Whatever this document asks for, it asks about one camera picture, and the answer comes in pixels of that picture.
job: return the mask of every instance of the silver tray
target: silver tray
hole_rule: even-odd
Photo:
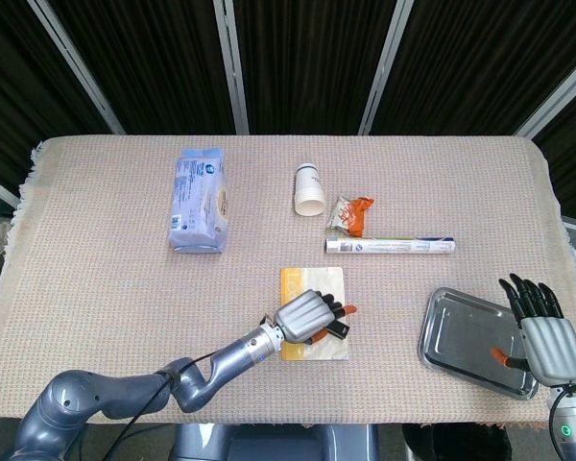
[[[512,311],[451,288],[440,288],[429,302],[419,354],[429,368],[441,370],[519,400],[538,392],[531,373],[496,362],[490,349],[525,358]]]

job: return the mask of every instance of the white cup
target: white cup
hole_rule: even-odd
[[[312,163],[299,165],[295,183],[295,211],[301,216],[316,216],[324,208],[324,191],[318,169]]]

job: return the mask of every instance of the yellow book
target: yellow book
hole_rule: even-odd
[[[344,270],[341,267],[284,267],[280,275],[280,305],[292,301],[308,289],[330,293],[335,301],[345,305]],[[283,342],[279,356],[282,360],[347,360],[348,339],[327,335],[312,345]]]

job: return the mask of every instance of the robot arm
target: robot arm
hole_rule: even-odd
[[[564,318],[553,291],[543,283],[510,274],[506,291],[521,332],[527,359],[511,358],[500,350],[492,355],[504,366],[531,371],[550,387],[549,432],[555,451],[564,461],[576,461],[576,333]]]
[[[278,352],[282,341],[303,342],[331,324],[338,314],[332,310],[332,297],[327,300],[308,290],[285,304],[272,325],[262,324],[215,352],[207,380],[188,357],[146,376],[116,378],[81,370],[57,375],[21,421],[11,460],[61,460],[87,419],[99,411],[111,419],[132,417],[141,408],[154,413],[166,406],[171,394],[182,411],[200,410],[222,386]]]

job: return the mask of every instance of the white tube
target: white tube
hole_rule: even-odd
[[[446,255],[454,253],[455,247],[452,237],[326,239],[327,253]]]

